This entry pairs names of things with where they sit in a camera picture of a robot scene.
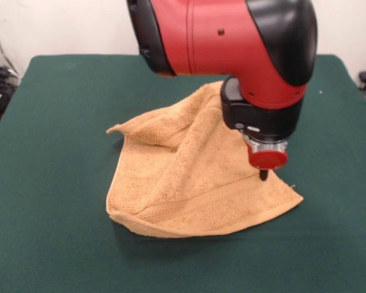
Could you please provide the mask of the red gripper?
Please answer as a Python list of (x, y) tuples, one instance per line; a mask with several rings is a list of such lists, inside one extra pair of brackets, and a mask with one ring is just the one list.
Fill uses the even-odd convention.
[(283, 167), (289, 157), (287, 154), (287, 143), (277, 144), (248, 144), (249, 163), (259, 170), (261, 181), (268, 179), (269, 170)]

